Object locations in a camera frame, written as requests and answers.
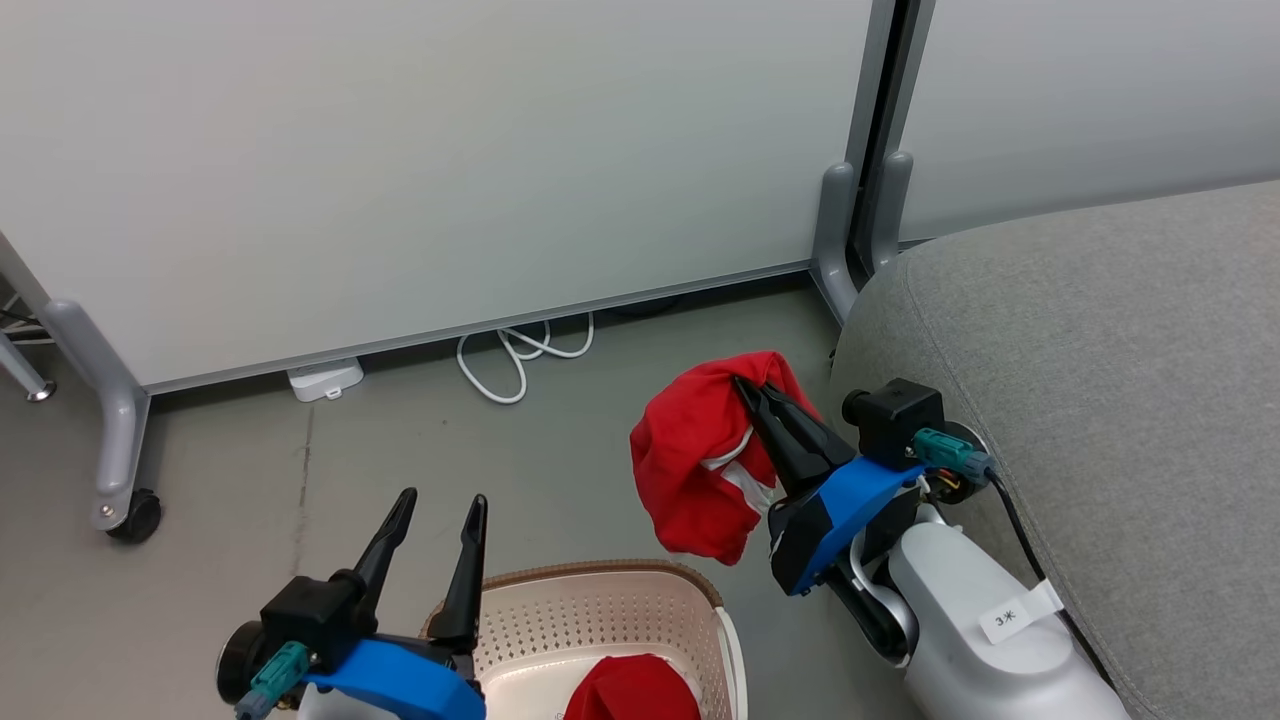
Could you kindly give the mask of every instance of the red cloth in basket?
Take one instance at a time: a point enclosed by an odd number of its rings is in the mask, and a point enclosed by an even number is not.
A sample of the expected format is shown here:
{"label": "red cloth in basket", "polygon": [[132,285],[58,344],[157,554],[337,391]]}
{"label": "red cloth in basket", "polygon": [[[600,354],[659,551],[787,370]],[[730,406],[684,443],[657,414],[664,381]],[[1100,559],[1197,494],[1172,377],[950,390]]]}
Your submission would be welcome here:
{"label": "red cloth in basket", "polygon": [[564,720],[699,720],[680,673],[657,655],[605,657],[573,691]]}

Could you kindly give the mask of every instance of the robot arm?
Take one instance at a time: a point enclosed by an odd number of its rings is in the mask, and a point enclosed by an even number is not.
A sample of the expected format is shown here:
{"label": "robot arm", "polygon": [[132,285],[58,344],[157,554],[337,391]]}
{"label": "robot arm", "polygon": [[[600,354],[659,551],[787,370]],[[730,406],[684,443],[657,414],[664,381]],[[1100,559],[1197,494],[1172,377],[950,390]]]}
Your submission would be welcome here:
{"label": "robot arm", "polygon": [[218,660],[218,692],[236,720],[297,708],[307,683],[387,710],[402,720],[483,720],[472,673],[484,579],[488,501],[477,495],[462,528],[443,610],[429,639],[378,633],[378,600],[392,555],[408,533],[417,491],[403,491],[353,570],[328,580],[296,577],[232,635]]}
{"label": "robot arm", "polygon": [[906,667],[925,715],[1129,717],[1057,616],[1000,643],[979,629],[980,616],[1027,588],[934,505],[972,496],[992,464],[972,433],[946,423],[936,389],[895,379],[851,393],[842,414],[859,429],[855,457],[776,388],[736,384],[787,492],[768,514],[774,579],[787,594],[831,587],[876,652]]}

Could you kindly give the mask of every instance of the cable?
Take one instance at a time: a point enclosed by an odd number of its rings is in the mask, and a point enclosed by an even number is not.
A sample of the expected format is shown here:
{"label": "cable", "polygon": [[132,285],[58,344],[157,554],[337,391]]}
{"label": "cable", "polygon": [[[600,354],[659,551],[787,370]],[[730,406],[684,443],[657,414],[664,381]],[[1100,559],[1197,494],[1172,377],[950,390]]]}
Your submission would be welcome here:
{"label": "cable", "polygon": [[[1043,580],[1044,569],[1041,568],[1039,561],[1036,560],[1036,553],[1032,551],[1032,543],[1027,539],[1027,529],[1023,528],[1023,521],[1018,518],[1018,509],[1014,507],[1014,498],[1010,497],[1009,491],[1005,489],[1005,482],[1000,479],[996,470],[991,468],[987,468],[984,474],[996,488],[996,492],[1000,493],[1000,502],[1005,505],[1005,514],[1009,515],[1009,523],[1014,527],[1014,534],[1018,536],[1018,544],[1023,546],[1023,553],[1027,555],[1027,561],[1030,562],[1032,571],[1036,573],[1036,579]],[[1084,633],[1080,632],[1080,626],[1075,624],[1075,619],[1071,618],[1065,610],[1057,615],[1062,619],[1062,623],[1066,624],[1066,629],[1071,632],[1071,637],[1075,638],[1075,642],[1084,650],[1084,655],[1089,657],[1089,662],[1093,664],[1093,669],[1098,671],[1098,675],[1107,685],[1115,689],[1115,683],[1111,682],[1111,675],[1108,675],[1107,669],[1102,666],[1102,660],[1098,657],[1098,653],[1094,652],[1093,646],[1089,644],[1089,641],[1084,639]]]}
{"label": "cable", "polygon": [[[497,332],[498,332],[498,340],[502,341],[502,347],[507,351],[507,356],[511,357],[511,361],[516,365],[516,374],[520,375],[520,391],[516,395],[512,395],[509,397],[498,395],[490,391],[489,388],[484,387],[484,383],[481,383],[475,377],[475,374],[471,373],[471,369],[467,368],[467,361],[462,356],[462,346],[466,345],[467,338],[471,336],[465,334],[458,338],[458,350],[454,355],[458,359],[458,368],[462,370],[462,374],[466,375],[468,380],[471,380],[471,384],[476,389],[479,389],[481,395],[484,395],[485,397],[499,405],[515,405],[521,400],[524,400],[525,393],[529,391],[529,377],[525,374],[525,361],[536,360],[538,357],[541,357],[543,352],[548,355],[554,355],[556,357],[564,357],[564,359],[581,357],[582,355],[586,355],[586,351],[591,348],[591,341],[595,340],[595,316],[591,313],[586,314],[586,342],[584,342],[582,347],[577,350],[559,350],[558,347],[552,347],[550,346],[552,324],[548,320],[543,320],[541,342],[526,336],[525,333],[515,328],[498,328]],[[532,352],[526,352],[526,354],[518,352],[511,345],[512,337],[524,342],[525,345],[534,347],[535,350]]]}
{"label": "cable", "polygon": [[31,323],[32,325],[38,325],[40,324],[40,320],[37,320],[35,318],[28,318],[26,315],[19,315],[18,313],[13,313],[13,311],[3,309],[3,307],[0,307],[0,315],[4,315],[5,318],[13,318],[14,320],[22,320],[23,323]]}

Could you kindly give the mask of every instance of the white cable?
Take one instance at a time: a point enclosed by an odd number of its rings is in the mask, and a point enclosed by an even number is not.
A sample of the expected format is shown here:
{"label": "white cable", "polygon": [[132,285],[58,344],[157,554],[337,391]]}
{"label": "white cable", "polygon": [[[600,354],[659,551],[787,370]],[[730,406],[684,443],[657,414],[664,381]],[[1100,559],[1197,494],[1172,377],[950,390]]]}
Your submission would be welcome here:
{"label": "white cable", "polygon": [[[591,341],[595,338],[595,316],[591,313],[586,314],[586,342],[584,342],[582,347],[577,350],[559,350],[558,347],[552,347],[550,346],[552,324],[547,320],[543,320],[541,342],[538,342],[536,340],[513,328],[498,328],[497,332],[498,332],[498,340],[502,341],[502,347],[507,351],[507,356],[511,357],[511,361],[516,365],[516,374],[520,375],[520,391],[516,395],[512,395],[509,397],[500,396],[490,391],[489,388],[484,387],[484,384],[475,377],[475,374],[471,373],[471,369],[467,368],[467,361],[462,357],[462,346],[466,345],[467,338],[471,337],[468,334],[465,334],[458,338],[458,351],[456,352],[456,356],[458,359],[458,368],[461,368],[462,374],[466,375],[468,380],[471,380],[471,384],[475,386],[475,388],[479,389],[480,393],[488,397],[489,400],[498,402],[499,405],[515,405],[521,400],[524,400],[525,393],[529,391],[529,377],[525,375],[525,361],[536,360],[543,355],[543,352],[548,355],[554,355],[556,357],[566,357],[566,359],[581,357],[582,355],[586,355],[586,351],[591,348]],[[534,347],[535,350],[532,352],[518,352],[511,345],[512,337],[529,345],[530,347]]]}

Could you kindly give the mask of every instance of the whiteboard stand leg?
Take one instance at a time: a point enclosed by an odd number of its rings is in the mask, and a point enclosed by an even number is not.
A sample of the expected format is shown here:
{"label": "whiteboard stand leg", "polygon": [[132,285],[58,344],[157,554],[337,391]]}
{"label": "whiteboard stand leg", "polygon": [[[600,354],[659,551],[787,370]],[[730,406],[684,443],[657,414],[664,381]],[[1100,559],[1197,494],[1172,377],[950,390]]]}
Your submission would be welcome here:
{"label": "whiteboard stand leg", "polygon": [[849,274],[849,222],[854,213],[854,167],[840,163],[822,174],[822,196],[818,200],[818,223],[813,232],[813,279],[836,315],[845,324],[858,297],[858,288]]}
{"label": "whiteboard stand leg", "polygon": [[54,380],[46,380],[40,373],[27,363],[27,359],[18,352],[9,336],[0,333],[0,368],[4,368],[27,391],[27,402],[40,402],[49,400],[58,389]]}
{"label": "whiteboard stand leg", "polygon": [[151,397],[79,304],[51,300],[40,319],[102,406],[102,448],[90,523],[99,530],[114,529],[129,514]]}
{"label": "whiteboard stand leg", "polygon": [[855,234],[852,243],[869,274],[883,270],[897,258],[899,227],[902,224],[902,208],[906,205],[906,188],[911,184],[914,164],[910,152],[890,152],[878,168],[878,182],[868,183],[868,232]]}

